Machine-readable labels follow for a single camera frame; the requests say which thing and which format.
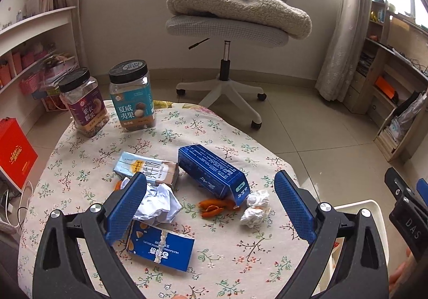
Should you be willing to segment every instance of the flower pattern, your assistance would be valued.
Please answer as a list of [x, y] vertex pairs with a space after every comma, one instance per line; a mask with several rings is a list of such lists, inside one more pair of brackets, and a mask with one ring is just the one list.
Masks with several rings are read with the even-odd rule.
[[[70, 214], [104, 202], [119, 177], [113, 172], [122, 151], [177, 161], [178, 148], [202, 144], [239, 168], [253, 191], [267, 189], [270, 215], [257, 228], [240, 225], [245, 206], [209, 219], [200, 215], [198, 202], [211, 197], [180, 170], [175, 195], [183, 206], [174, 222], [163, 225], [195, 238], [186, 273], [156, 264], [126, 250], [126, 240], [113, 248], [135, 284], [147, 298], [190, 299], [211, 297], [264, 298], [278, 293], [303, 257], [307, 242], [301, 240], [273, 191], [273, 177], [286, 170], [296, 182], [292, 167], [255, 140], [215, 115], [191, 104], [157, 109], [156, 127], [131, 133], [123, 131], [111, 101], [106, 101], [110, 121], [97, 137], [87, 139], [71, 124], [59, 140], [29, 203], [23, 223], [18, 259], [18, 280], [32, 297], [33, 269], [44, 225], [53, 209]], [[97, 291], [107, 294], [90, 261], [86, 243], [79, 248]]]

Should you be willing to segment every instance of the red gift bag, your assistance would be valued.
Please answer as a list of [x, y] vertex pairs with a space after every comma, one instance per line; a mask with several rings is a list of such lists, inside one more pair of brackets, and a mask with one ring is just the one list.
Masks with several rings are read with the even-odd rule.
[[0, 120], [0, 180], [19, 192], [37, 159], [15, 118]]

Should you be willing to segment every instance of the floral tablecloth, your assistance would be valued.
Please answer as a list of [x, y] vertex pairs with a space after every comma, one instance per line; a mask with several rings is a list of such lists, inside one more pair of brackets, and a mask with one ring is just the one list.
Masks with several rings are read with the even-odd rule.
[[[112, 170], [122, 151], [177, 161], [178, 148], [192, 144], [206, 146], [239, 168], [252, 190], [267, 189], [272, 210], [253, 229], [240, 225], [243, 208], [202, 219], [197, 204], [211, 196], [181, 171], [175, 195], [183, 210], [173, 224], [160, 226], [195, 238], [189, 268], [184, 273], [129, 254], [125, 241], [118, 241], [114, 249], [136, 285], [150, 299], [175, 294], [191, 299], [265, 299], [274, 298], [290, 278], [308, 244], [299, 239], [286, 216], [274, 193], [273, 177], [284, 169], [297, 182], [292, 167], [208, 109], [165, 105], [169, 108], [156, 110], [155, 128], [123, 131], [108, 101], [110, 121], [95, 137], [83, 137], [73, 124], [65, 131], [43, 171], [23, 225], [18, 278], [30, 298], [37, 248], [53, 209], [76, 213], [94, 202], [104, 202], [118, 181]], [[80, 246], [94, 287], [106, 294], [84, 241]]]

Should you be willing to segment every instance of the blue gripper pad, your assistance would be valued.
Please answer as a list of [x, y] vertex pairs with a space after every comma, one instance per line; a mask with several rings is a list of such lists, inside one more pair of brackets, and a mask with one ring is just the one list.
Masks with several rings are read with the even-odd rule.
[[105, 224], [107, 230], [105, 239], [110, 246], [122, 238], [146, 194], [147, 180], [145, 175], [140, 172], [135, 174], [124, 189], [126, 189], [125, 193], [111, 211]]
[[423, 178], [420, 178], [418, 183], [416, 184], [416, 190], [424, 199], [424, 202], [428, 205], [428, 183]]
[[284, 172], [277, 172], [273, 186], [299, 237], [312, 244], [317, 238], [314, 217]]

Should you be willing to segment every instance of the crumpled tissue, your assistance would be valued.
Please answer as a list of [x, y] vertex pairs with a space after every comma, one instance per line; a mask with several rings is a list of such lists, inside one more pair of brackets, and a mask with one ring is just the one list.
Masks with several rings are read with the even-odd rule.
[[257, 190], [247, 196], [248, 208], [241, 217], [241, 224], [250, 228], [262, 223], [263, 219], [269, 216], [269, 193], [266, 189]]
[[[125, 178], [120, 189], [123, 189], [128, 182], [129, 179]], [[161, 183], [158, 186], [152, 186], [147, 182], [146, 195], [133, 219], [150, 226], [157, 226], [159, 223], [171, 223], [182, 208], [168, 185]]]

